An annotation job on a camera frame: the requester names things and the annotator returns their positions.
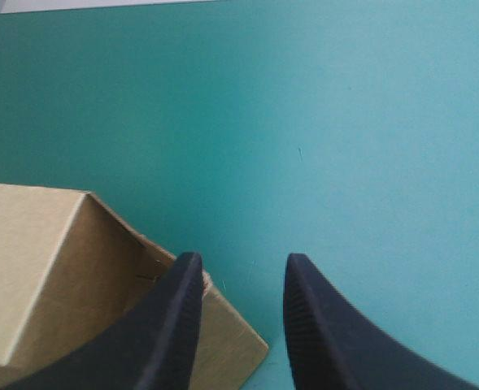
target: white strip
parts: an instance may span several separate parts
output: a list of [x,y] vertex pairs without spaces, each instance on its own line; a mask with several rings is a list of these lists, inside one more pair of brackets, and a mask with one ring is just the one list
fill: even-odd
[[210,0],[0,0],[0,14],[15,12],[70,10],[160,4],[165,2],[201,2]]

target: black rubber part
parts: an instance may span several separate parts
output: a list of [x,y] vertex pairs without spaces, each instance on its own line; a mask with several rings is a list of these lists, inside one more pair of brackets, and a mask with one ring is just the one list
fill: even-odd
[[5,389],[187,389],[198,343],[202,289],[201,257],[183,253],[121,320]]
[[305,254],[292,253],[284,292],[286,345],[298,390],[477,390],[366,319]]

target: turquoise background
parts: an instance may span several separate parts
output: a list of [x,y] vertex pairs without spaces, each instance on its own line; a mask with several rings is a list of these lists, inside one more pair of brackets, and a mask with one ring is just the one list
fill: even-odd
[[291,388],[285,257],[479,384],[479,1],[0,15],[0,182],[92,189],[216,285]]

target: ribbed black surface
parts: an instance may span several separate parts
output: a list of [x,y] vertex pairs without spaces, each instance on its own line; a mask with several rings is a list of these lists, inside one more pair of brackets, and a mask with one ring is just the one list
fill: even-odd
[[478,389],[368,321],[303,254],[288,257],[284,319],[297,389]]
[[185,390],[198,343],[201,304],[202,260],[196,253],[183,253],[120,321],[6,389]]
[[299,263],[303,258],[301,254],[288,257],[283,305],[286,345],[295,387],[298,390],[359,390],[323,324],[320,303],[316,300],[320,296],[314,295],[321,287],[320,280],[300,275]]

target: open cardboard box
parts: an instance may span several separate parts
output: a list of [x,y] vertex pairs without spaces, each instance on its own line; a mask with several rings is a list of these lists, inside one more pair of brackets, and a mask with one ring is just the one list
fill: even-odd
[[[95,337],[174,259],[93,193],[0,184],[0,386]],[[190,388],[237,389],[268,347],[204,279]]]

